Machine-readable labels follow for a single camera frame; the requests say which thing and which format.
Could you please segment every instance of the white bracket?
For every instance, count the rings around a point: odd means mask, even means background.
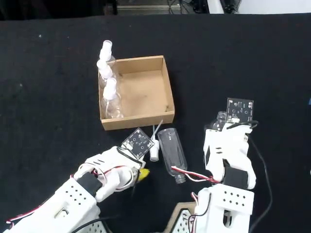
[[[208,211],[197,217],[195,232],[248,233],[254,193],[224,184],[204,188],[198,193],[196,214],[202,214],[207,209],[210,193]]]

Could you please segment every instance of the electronic component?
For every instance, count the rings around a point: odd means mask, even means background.
[[[227,122],[239,123],[253,119],[254,101],[228,98]]]
[[[121,147],[127,148],[137,159],[140,159],[153,145],[153,141],[140,128],[137,128],[122,142]]]

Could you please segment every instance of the white spray nozzle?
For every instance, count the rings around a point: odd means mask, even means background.
[[[156,129],[154,125],[152,126],[154,133],[151,136],[151,140],[153,141],[154,146],[150,148],[150,161],[151,162],[159,161],[160,143],[158,140],[156,140],[156,132],[158,131],[162,123],[163,123],[163,119],[160,121]]]
[[[112,48],[112,42],[110,40],[105,40],[103,42],[103,49],[111,51],[111,48]]]
[[[106,61],[100,59],[97,63],[96,63],[97,67],[98,67],[98,71],[101,74],[101,76],[104,79],[108,79],[113,77],[113,72],[110,68],[110,66],[106,63]]]
[[[159,161],[160,143],[158,140],[155,139],[155,136],[153,138],[151,140],[153,141],[154,146],[150,148],[150,161],[156,162]]]
[[[110,40],[105,40],[103,42],[103,47],[99,54],[99,58],[105,60],[106,62],[110,61],[111,59],[111,48],[112,42]]]
[[[106,100],[113,100],[117,97],[117,80],[115,78],[108,78],[104,88],[103,97]]]

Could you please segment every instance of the bottle cap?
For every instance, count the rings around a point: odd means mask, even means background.
[[[103,42],[103,47],[99,54],[99,58],[108,62],[111,59],[111,48],[112,48],[112,42],[110,40],[105,40]]]
[[[97,67],[98,67],[98,71],[101,74],[101,76],[104,79],[108,79],[113,77],[113,72],[110,68],[110,66],[107,64],[106,61],[104,61],[103,59],[100,59],[97,63],[96,63]]]
[[[113,100],[117,97],[117,80],[115,78],[108,78],[103,92],[103,98],[106,100]]]

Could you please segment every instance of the plastic bottle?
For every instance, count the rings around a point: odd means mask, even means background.
[[[104,89],[104,87],[106,86],[107,79],[111,77],[114,78],[114,74],[110,66],[103,59],[100,59],[96,63],[96,65],[98,67],[98,72],[99,72],[99,76],[98,76],[99,87],[101,89]]]
[[[114,56],[112,56],[111,49],[112,49],[112,42],[110,40],[105,40],[103,42],[103,47],[99,54],[99,59],[106,61],[107,64],[112,69],[113,73],[117,75],[118,71],[117,71],[117,66],[115,65],[116,59],[114,58]]]
[[[225,125],[225,122],[227,121],[226,118],[227,118],[226,112],[223,111],[218,112],[217,118],[215,121],[211,123],[210,129],[221,131]]]
[[[121,99],[116,90],[117,81],[115,78],[108,78],[103,91],[102,108],[105,118],[123,117],[121,110]]]
[[[171,168],[171,166],[176,166],[183,170],[187,170],[187,162],[184,156],[184,151],[180,144],[177,130],[175,128],[164,129],[158,132],[157,136],[160,141],[160,146],[168,173],[175,177],[176,183],[185,182],[185,175]]]

